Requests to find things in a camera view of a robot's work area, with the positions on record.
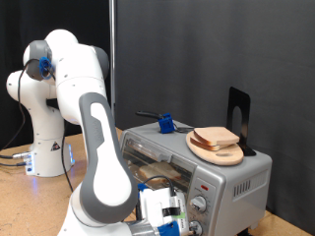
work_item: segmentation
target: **toaster oven knob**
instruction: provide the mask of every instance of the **toaster oven knob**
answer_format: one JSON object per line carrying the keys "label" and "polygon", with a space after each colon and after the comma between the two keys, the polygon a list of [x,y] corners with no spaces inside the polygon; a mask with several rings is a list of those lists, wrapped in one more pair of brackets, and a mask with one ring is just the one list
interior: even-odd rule
{"label": "toaster oven knob", "polygon": [[203,228],[198,221],[191,221],[189,223],[189,235],[201,236],[203,234]]}
{"label": "toaster oven knob", "polygon": [[204,197],[198,196],[190,201],[190,206],[199,212],[206,211],[207,203]]}

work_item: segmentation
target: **black metal holder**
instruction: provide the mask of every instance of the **black metal holder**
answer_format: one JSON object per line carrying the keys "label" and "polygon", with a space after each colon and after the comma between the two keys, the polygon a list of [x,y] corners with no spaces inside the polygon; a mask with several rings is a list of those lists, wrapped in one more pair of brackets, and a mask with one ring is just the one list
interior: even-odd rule
{"label": "black metal holder", "polygon": [[240,233],[237,234],[237,236],[253,236],[248,232],[248,228],[244,229],[243,231],[241,231]]}
{"label": "black metal holder", "polygon": [[232,131],[233,126],[233,111],[238,106],[242,114],[242,128],[239,137],[239,146],[244,152],[244,156],[256,155],[256,152],[250,148],[247,143],[248,136],[248,121],[249,121],[249,109],[250,109],[250,96],[234,87],[229,89],[228,108],[227,108],[227,123],[226,127],[229,131]]}

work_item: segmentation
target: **table surface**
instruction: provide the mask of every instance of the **table surface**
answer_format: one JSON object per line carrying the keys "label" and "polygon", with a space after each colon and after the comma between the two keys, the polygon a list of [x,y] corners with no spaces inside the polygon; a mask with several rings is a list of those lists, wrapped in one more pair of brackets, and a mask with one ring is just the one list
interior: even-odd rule
{"label": "table surface", "polygon": [[[68,172],[75,189],[83,180],[86,169],[86,152],[82,135],[66,137],[71,145],[75,165]],[[26,151],[29,146],[13,147],[1,154]],[[5,160],[2,163],[21,162]],[[66,216],[71,191],[65,175],[42,178],[28,176],[24,167],[0,166],[0,235],[56,236]],[[126,221],[135,220],[132,213]],[[311,236],[294,225],[266,211],[255,230],[255,236]]]}

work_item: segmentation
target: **toaster oven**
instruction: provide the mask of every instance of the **toaster oven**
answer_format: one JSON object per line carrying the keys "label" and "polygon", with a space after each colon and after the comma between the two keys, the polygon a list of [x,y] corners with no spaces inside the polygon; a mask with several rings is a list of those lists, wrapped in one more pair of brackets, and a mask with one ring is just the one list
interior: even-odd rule
{"label": "toaster oven", "polygon": [[[256,156],[245,156],[237,165],[214,165],[196,156],[185,138],[186,134],[176,132],[162,134],[154,123],[124,131],[120,147],[138,183],[151,170],[172,179],[176,191],[185,196],[188,219],[198,235],[234,236],[255,228],[265,214],[271,158],[256,151]],[[156,190],[167,183],[155,181],[148,186]]]}

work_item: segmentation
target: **wooden plate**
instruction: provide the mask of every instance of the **wooden plate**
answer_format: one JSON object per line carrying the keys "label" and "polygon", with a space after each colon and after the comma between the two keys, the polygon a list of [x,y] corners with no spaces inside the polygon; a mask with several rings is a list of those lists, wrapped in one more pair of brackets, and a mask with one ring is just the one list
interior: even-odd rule
{"label": "wooden plate", "polygon": [[231,145],[220,150],[205,150],[190,143],[192,132],[187,134],[187,146],[200,158],[217,165],[235,165],[242,161],[244,154],[242,149],[237,145]]}

